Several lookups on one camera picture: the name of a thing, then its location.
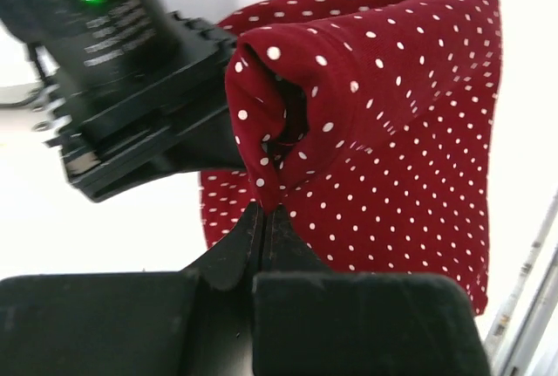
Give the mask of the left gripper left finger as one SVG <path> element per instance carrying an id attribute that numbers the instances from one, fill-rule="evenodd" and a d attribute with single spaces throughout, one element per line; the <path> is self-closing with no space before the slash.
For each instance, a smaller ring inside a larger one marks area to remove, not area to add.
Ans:
<path id="1" fill-rule="evenodd" d="M 264 223 L 249 205 L 180 271 L 4 279 L 2 374 L 251 374 L 250 292 Z"/>

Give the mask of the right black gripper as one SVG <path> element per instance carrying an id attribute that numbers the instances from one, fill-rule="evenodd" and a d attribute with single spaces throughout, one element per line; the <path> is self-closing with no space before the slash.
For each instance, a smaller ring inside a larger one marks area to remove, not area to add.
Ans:
<path id="1" fill-rule="evenodd" d="M 1 0 L 44 77 L 68 182 L 102 202 L 173 174 L 241 169 L 224 74 L 235 35 L 160 0 Z"/>

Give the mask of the red polka dot skirt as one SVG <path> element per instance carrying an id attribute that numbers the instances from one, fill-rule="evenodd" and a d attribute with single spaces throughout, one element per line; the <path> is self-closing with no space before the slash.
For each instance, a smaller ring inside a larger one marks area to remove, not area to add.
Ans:
<path id="1" fill-rule="evenodd" d="M 268 0 L 221 27 L 246 168 L 201 174 L 207 245 L 284 206 L 332 269 L 442 274 L 482 314 L 499 0 Z"/>

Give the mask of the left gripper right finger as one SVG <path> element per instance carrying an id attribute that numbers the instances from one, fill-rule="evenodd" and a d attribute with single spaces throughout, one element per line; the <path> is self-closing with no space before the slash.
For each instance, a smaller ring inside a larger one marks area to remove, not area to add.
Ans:
<path id="1" fill-rule="evenodd" d="M 335 273 L 266 219 L 253 286 L 257 375 L 487 375 L 466 293 L 436 274 Z"/>

